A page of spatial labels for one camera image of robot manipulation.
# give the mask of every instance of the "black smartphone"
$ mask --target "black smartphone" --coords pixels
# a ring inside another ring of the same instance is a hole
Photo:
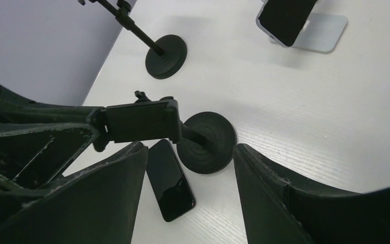
[[[195,207],[195,197],[168,140],[160,140],[149,149],[146,171],[165,221]]]
[[[280,45],[294,44],[317,0],[264,0],[256,24]]]

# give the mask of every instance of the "round stand base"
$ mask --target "round stand base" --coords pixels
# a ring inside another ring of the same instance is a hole
[[[237,136],[226,118],[217,113],[202,112],[190,117],[184,124],[210,141],[208,147],[201,147],[186,138],[177,144],[179,158],[189,170],[211,174],[230,163]]]
[[[187,55],[187,46],[183,39],[176,35],[166,35],[155,42],[165,54],[157,55],[149,49],[146,56],[147,72],[156,79],[166,79],[182,67]]]

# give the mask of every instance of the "phone on table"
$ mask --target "phone on table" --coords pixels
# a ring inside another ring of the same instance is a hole
[[[175,220],[195,207],[195,197],[168,140],[149,149],[146,172],[165,221]]]
[[[280,45],[290,47],[306,24],[317,0],[264,0],[257,26]]]

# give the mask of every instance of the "white tabletop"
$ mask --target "white tabletop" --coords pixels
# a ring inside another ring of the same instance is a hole
[[[390,1],[317,4],[314,12],[349,20],[330,54],[271,44],[255,24],[262,4],[138,1],[136,24],[153,39],[181,36],[186,63],[169,79],[150,77],[148,48],[123,30],[85,105],[132,103],[135,90],[153,100],[174,96],[182,121],[218,112],[240,143],[314,180],[356,192],[390,186]],[[110,144],[103,153],[90,147],[67,173],[123,146]],[[146,176],[132,243],[247,243],[233,163],[214,175],[183,170],[197,206],[166,223]]]

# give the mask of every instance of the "white table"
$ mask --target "white table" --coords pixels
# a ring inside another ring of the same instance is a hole
[[[390,1],[318,4],[314,12],[349,19],[330,54],[271,44],[255,24],[262,4],[139,1],[131,15],[136,24],[153,39],[181,36],[186,63],[173,77],[155,80],[145,70],[148,48],[123,30],[85,105],[132,103],[135,90],[153,100],[174,96],[183,121],[218,112],[240,143],[314,180],[357,192],[390,186]],[[90,147],[67,173],[123,146],[110,144],[103,153]],[[195,209],[164,222],[146,176],[132,243],[247,243],[233,163],[214,175],[183,170]]]

